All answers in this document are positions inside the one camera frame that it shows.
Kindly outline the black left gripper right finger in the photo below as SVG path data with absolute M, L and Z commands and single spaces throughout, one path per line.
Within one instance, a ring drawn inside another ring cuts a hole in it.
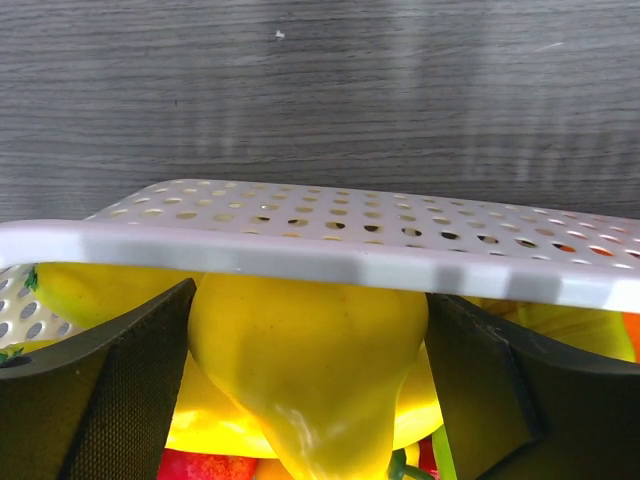
M 459 297 L 427 299 L 427 352 L 458 478 L 638 478 L 638 364 Z

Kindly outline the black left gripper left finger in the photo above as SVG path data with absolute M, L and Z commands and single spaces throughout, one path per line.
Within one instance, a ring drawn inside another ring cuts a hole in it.
M 187 356 L 186 280 L 1 368 L 4 479 L 153 479 Z

